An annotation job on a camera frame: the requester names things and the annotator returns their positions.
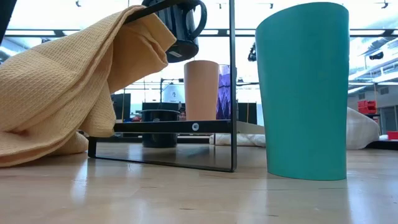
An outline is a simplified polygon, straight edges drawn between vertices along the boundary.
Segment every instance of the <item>black container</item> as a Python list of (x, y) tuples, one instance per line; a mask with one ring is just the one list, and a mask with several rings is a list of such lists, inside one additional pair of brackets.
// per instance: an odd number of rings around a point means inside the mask
[[(174, 0), (144, 0), (142, 5), (149, 7), (162, 1), (172, 3)], [(201, 18), (198, 27), (195, 28), (193, 10), (197, 5), (201, 8)], [(173, 46), (166, 51), (167, 61), (182, 62), (194, 57), (199, 51), (197, 37), (207, 22), (205, 4), (199, 0), (186, 0), (184, 3), (156, 12), (156, 15), (177, 38)]]
[[(176, 121), (178, 111), (172, 110), (144, 110), (143, 122)], [(175, 147), (177, 145), (177, 134), (143, 134), (142, 144), (144, 147)]]

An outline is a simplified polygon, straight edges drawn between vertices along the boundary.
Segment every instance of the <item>yellow towel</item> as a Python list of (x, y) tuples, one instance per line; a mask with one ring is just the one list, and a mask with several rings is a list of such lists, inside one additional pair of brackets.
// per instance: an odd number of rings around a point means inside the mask
[(0, 167), (87, 150), (113, 134), (110, 93), (167, 66), (175, 37), (150, 15), (123, 25), (133, 6), (0, 66)]

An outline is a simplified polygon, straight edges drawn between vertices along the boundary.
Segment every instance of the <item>metal stand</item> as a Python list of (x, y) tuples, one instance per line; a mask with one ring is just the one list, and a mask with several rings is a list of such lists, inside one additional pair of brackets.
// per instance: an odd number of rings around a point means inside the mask
[[(167, 7), (185, 2), (187, 0), (162, 1), (151, 7), (135, 12), (129, 16), (125, 23), (135, 21), (149, 14), (161, 11)], [(129, 133), (228, 133), (231, 135), (231, 161), (229, 167), (201, 166), (191, 164), (178, 164), (175, 162), (160, 162), (134, 159), (117, 159), (99, 156), (96, 148), (98, 139), (89, 138), (88, 155), (96, 159), (110, 159), (117, 161), (141, 162), (146, 164), (186, 167), (194, 169), (214, 170), (223, 172), (233, 172), (236, 169), (237, 151), (236, 151), (236, 66), (235, 66), (235, 20), (234, 20), (234, 0), (229, 1), (229, 51), (231, 67), (231, 120), (217, 121), (164, 121), (164, 122), (141, 122), (141, 123), (118, 123), (114, 126), (115, 132)]]

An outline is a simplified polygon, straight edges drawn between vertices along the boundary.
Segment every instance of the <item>teal plastic cup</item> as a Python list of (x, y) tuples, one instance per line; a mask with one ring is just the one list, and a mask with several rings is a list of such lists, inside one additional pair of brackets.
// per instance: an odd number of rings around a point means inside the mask
[(279, 11), (256, 29), (271, 174), (346, 178), (348, 10), (334, 3)]

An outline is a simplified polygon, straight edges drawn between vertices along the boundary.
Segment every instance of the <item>red crate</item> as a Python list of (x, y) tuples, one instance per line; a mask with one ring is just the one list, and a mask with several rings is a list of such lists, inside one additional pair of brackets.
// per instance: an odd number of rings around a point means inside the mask
[(388, 131), (388, 140), (398, 140), (398, 131)]
[(358, 108), (375, 108), (376, 107), (376, 101), (374, 100), (363, 100), (358, 102)]
[(371, 109), (371, 108), (358, 108), (358, 111), (362, 114), (375, 114), (376, 109)]

